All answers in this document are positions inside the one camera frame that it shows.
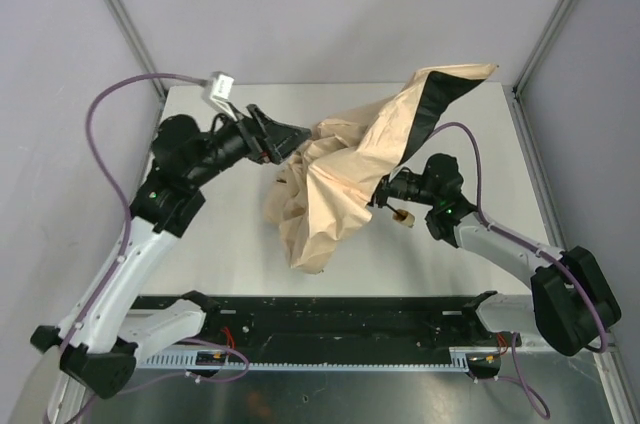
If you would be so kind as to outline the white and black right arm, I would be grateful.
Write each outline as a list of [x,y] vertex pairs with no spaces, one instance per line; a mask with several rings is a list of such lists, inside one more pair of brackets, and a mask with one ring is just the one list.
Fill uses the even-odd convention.
[[403,168],[383,177],[370,203],[385,207],[397,199],[429,206],[425,222],[434,239],[490,261],[528,288],[526,295],[489,292],[480,299],[475,314],[487,331],[539,336],[565,356],[591,349],[622,317],[595,256],[580,246],[545,245],[490,221],[466,199],[462,184],[456,158],[435,154],[420,174]]

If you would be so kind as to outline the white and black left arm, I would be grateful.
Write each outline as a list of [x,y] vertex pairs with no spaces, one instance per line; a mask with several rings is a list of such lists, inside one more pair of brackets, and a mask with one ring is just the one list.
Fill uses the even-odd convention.
[[255,104],[234,117],[217,115],[208,131],[188,115],[164,120],[151,145],[150,171],[109,258],[73,310],[55,326],[38,326],[31,344],[41,352],[57,347],[60,370],[109,399],[146,359],[197,337],[220,312],[218,302],[198,291],[136,327],[126,326],[126,316],[203,207],[202,186],[242,159],[280,164],[310,136],[309,129],[274,121]]

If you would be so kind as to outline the beige and black folding umbrella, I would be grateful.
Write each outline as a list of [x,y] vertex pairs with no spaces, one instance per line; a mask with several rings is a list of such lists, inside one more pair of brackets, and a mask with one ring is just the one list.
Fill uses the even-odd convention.
[[456,100],[485,82],[494,64],[419,69],[396,94],[333,114],[286,161],[264,204],[288,266],[318,274],[337,245],[371,219],[381,179],[408,161]]

